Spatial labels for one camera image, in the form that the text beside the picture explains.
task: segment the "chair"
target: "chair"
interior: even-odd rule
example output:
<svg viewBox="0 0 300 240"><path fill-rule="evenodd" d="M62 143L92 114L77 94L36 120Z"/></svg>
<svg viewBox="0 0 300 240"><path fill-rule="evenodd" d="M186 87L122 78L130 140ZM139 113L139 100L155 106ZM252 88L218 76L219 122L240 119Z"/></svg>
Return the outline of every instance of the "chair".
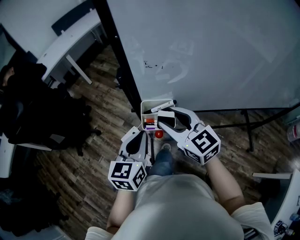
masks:
<svg viewBox="0 0 300 240"><path fill-rule="evenodd" d="M91 133L89 112L83 99L72 98L66 87L48 89L29 104L7 99L0 109L0 128L12 144L42 144L53 150L76 147L83 156L82 145Z"/></svg>

